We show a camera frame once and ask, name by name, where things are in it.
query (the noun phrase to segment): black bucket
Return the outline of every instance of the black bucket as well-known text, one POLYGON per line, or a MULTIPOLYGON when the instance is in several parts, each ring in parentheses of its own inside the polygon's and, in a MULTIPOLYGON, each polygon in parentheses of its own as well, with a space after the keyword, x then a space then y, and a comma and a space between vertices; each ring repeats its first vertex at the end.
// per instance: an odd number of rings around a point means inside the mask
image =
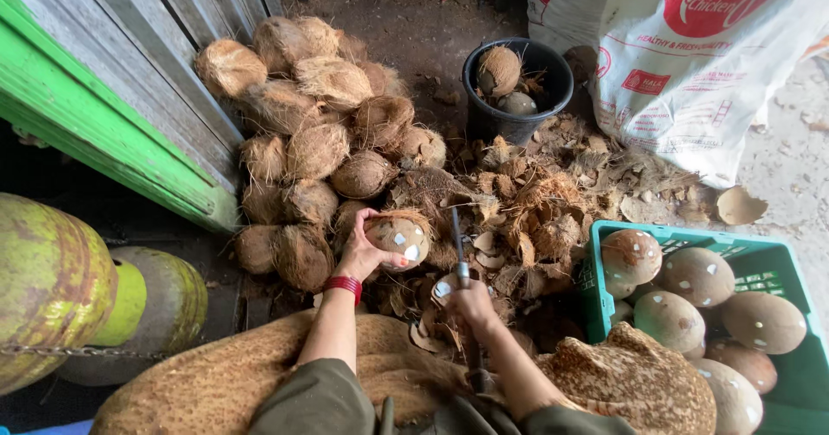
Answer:
POLYGON ((469 140, 482 139, 484 142, 491 142, 500 134, 508 142, 526 145, 541 123, 564 108, 573 96, 573 72, 565 59, 552 48, 529 38, 503 38, 475 48, 463 63, 462 77, 463 88, 469 96, 466 129, 469 140), (534 115, 505 113, 490 107, 475 93, 478 86, 475 73, 478 59, 483 52, 496 45, 503 45, 516 52, 523 60, 523 70, 526 72, 546 69, 541 86, 547 97, 535 100, 538 109, 544 112, 534 115))

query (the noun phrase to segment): red bangle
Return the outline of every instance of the red bangle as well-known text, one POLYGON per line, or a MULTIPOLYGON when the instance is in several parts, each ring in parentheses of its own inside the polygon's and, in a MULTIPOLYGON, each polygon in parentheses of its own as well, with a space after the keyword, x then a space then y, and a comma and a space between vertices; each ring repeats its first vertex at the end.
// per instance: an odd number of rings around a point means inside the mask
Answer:
POLYGON ((341 287, 354 293, 354 306, 360 304, 360 295, 362 294, 362 283, 357 281, 354 277, 330 277, 325 281, 323 291, 328 291, 333 287, 341 287))

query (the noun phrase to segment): green shirt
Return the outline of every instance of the green shirt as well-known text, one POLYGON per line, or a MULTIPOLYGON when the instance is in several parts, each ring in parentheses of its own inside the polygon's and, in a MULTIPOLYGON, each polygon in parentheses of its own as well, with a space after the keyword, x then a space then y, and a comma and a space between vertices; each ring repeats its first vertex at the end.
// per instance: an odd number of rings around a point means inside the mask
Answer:
MULTIPOLYGON (((254 415, 256 435, 391 435, 393 405, 386 400, 382 420, 362 392, 357 377, 339 359, 318 359, 299 367, 254 415)), ((560 406, 539 409, 517 425, 499 408, 460 397, 451 398, 424 427, 405 434, 588 435, 634 434, 624 419, 583 413, 560 406)))

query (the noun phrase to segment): metal chain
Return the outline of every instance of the metal chain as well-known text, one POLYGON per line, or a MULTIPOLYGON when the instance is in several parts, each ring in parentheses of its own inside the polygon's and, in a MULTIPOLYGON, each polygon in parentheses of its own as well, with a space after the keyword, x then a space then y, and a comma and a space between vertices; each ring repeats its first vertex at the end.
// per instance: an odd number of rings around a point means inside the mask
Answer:
POLYGON ((41 346, 41 345, 14 345, 6 343, 0 347, 0 355, 19 356, 22 354, 36 354, 37 356, 75 356, 75 357, 126 357, 129 359, 152 359, 164 360, 169 355, 164 353, 139 353, 118 348, 93 348, 84 346, 80 348, 69 348, 64 346, 41 346))

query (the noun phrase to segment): green plastic crate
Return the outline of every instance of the green plastic crate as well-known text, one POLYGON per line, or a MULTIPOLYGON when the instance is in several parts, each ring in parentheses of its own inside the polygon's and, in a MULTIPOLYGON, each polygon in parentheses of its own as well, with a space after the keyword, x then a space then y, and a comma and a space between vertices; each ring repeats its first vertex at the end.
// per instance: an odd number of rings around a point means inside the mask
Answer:
POLYGON ((783 296, 800 309, 808 326, 806 338, 788 354, 769 356, 778 383, 763 396, 765 414, 758 433, 829 433, 829 359, 823 329, 794 251, 780 239, 607 220, 593 223, 588 258, 576 279, 584 300, 588 343, 607 337, 614 313, 614 299, 604 290, 601 240, 627 228, 649 233, 666 255, 689 247, 718 252, 734 271, 737 291, 783 296))

